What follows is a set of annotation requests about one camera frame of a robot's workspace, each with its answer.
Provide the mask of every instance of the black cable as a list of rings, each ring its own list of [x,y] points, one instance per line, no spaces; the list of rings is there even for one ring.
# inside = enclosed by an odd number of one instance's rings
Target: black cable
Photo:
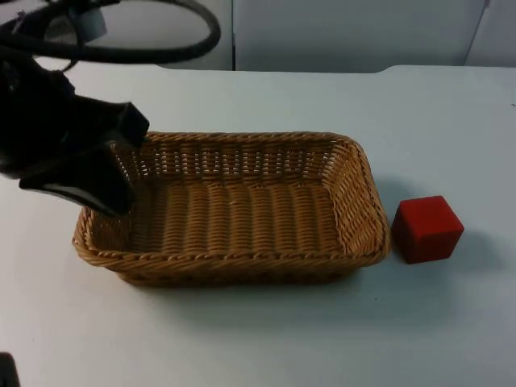
[[[66,19],[69,21],[70,25],[72,26],[73,32],[75,33],[75,44],[78,47],[84,47],[85,40],[82,36],[81,29],[77,26],[77,16],[73,14],[72,10],[68,9],[66,12]],[[68,63],[61,71],[63,73],[66,73],[67,71],[73,69],[76,64],[79,63],[79,60],[77,59],[71,59],[70,63]]]
[[[146,64],[173,63],[191,60],[207,54],[220,40],[220,25],[217,18],[202,4],[194,0],[153,0],[191,10],[199,15],[208,25],[210,34],[202,41],[190,46],[160,49],[130,49],[130,48],[101,48],[74,47],[69,44],[44,42],[21,34],[14,35],[0,29],[0,44],[8,48],[29,52],[33,55],[51,56],[69,60],[88,60],[102,63]],[[48,7],[68,9],[73,3],[69,0],[54,2]]]

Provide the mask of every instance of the wicker basket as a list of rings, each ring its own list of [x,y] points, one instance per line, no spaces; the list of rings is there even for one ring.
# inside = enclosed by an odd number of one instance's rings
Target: wicker basket
[[[365,154],[330,133],[149,133],[115,149],[136,200],[84,208],[79,256],[135,285],[328,282],[375,264],[389,228]]]

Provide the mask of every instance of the woven pattern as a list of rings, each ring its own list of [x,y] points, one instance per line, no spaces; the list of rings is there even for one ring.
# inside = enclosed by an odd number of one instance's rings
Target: woven pattern
[[[131,213],[83,209],[73,243],[136,285],[326,282],[389,250],[360,146],[326,133],[160,134],[114,150]]]

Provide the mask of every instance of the white table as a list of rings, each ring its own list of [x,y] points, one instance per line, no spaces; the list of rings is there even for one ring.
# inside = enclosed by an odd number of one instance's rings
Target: white table
[[[137,289],[77,257],[78,206],[1,179],[0,349],[24,386],[516,384],[516,69],[69,76],[157,131],[350,135],[391,220],[442,194],[466,232],[450,260],[389,256],[335,285]]]

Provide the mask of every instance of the white cabinet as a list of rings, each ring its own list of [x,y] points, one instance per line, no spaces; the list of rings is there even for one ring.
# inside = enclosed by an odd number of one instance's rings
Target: white cabinet
[[[516,1],[490,0],[473,40],[467,65],[516,66]]]
[[[484,0],[234,0],[236,69],[463,65],[483,7]]]

